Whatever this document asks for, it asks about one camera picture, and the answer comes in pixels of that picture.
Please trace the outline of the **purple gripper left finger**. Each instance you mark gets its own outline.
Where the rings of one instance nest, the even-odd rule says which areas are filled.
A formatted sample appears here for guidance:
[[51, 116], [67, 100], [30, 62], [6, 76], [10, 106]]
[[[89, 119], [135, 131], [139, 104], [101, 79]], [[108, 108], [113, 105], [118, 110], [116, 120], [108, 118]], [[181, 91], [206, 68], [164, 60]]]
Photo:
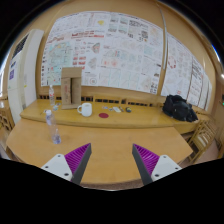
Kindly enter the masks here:
[[91, 144], [85, 144], [66, 155], [56, 154], [42, 169], [79, 185], [92, 153]]

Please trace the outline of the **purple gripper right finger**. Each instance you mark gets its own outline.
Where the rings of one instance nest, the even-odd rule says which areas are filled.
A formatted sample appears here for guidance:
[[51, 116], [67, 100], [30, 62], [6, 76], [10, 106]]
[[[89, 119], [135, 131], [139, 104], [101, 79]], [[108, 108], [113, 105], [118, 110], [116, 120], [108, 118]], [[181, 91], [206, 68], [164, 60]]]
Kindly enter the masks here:
[[168, 155], [158, 156], [154, 152], [134, 144], [132, 154], [138, 167], [143, 185], [166, 177], [181, 170]]

